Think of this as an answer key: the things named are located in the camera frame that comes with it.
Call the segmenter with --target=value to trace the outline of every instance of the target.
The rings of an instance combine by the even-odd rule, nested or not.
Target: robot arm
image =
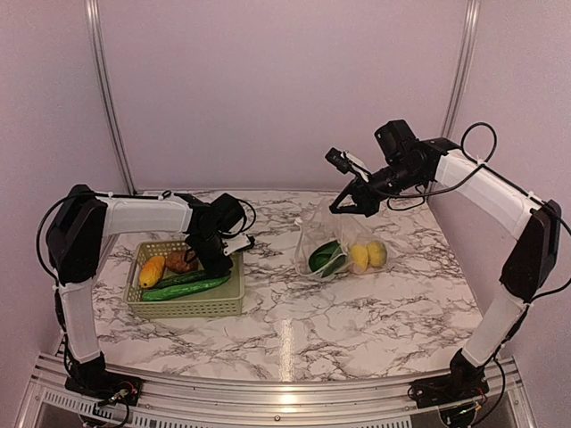
[[[207,204],[190,194],[113,197],[76,185],[68,198],[46,233],[50,264],[58,278],[58,317],[73,365],[66,387],[105,398],[109,391],[118,392],[121,383],[140,380],[106,372],[97,341],[91,294],[103,238],[151,231],[186,234],[186,243],[212,277],[225,276],[232,268],[229,255],[251,248],[253,238],[231,233],[241,220],[245,223],[245,212],[227,193]]]
[[[539,202],[523,193],[481,162],[468,159],[459,146],[445,138],[419,141],[404,120],[388,122],[375,137],[388,163],[376,173],[368,172],[348,153],[331,149],[327,154],[326,159],[342,173],[355,176],[331,205],[333,213],[371,216],[378,212],[381,201],[393,196],[417,197],[400,192],[435,181],[466,196],[517,240],[501,272],[503,287],[466,346],[452,359],[451,374],[412,384],[419,407],[472,397],[478,388],[487,390],[481,380],[485,365],[517,332],[529,303],[555,265],[559,222],[553,214],[560,216],[561,209],[554,201]],[[342,205],[348,196],[353,204]]]

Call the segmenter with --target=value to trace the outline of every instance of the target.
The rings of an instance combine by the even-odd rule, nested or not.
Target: wall
[[[492,123],[500,139],[492,167],[554,199],[571,221],[571,3],[482,2],[473,67],[459,112],[455,138],[472,122]],[[484,156],[489,135],[470,139]],[[503,261],[514,242],[499,226],[458,195],[435,197],[431,205],[457,253],[476,297],[486,309],[500,286]],[[562,233],[559,264],[545,289],[563,284],[571,273],[571,245]],[[571,290],[538,300],[510,348],[522,372],[540,427],[571,424]]]
[[[12,426],[37,354],[59,331],[37,223],[75,183],[121,181],[82,2],[1,2],[0,55],[0,425]]]
[[[139,188],[337,189],[331,146],[379,168],[373,133],[440,132],[467,2],[101,2]]]

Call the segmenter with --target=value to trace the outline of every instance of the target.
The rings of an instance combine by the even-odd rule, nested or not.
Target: marble tabletop
[[[166,233],[122,235],[94,289],[95,325],[109,363],[179,375],[329,381],[448,366],[482,319],[458,261],[424,205],[359,218],[389,249],[387,269],[332,282],[295,273],[294,223],[335,193],[233,191],[258,213],[244,254],[240,317],[147,320],[122,296],[135,248]],[[194,193],[204,201],[219,192]]]

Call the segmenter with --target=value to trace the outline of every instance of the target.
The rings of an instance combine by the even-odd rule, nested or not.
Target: potato
[[[167,269],[175,274],[186,274],[193,270],[197,270],[198,259],[192,260],[193,257],[193,251],[173,251],[167,256]]]

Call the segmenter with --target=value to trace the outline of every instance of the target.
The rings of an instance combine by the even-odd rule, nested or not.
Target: green plastic basket
[[[140,243],[128,272],[123,300],[133,313],[142,318],[231,317],[242,314],[244,298],[244,261],[242,253],[232,254],[234,263],[230,279],[212,290],[166,301],[141,301],[139,272],[153,256],[167,256],[171,251],[187,250],[184,241]],[[164,277],[174,275],[165,271]]]

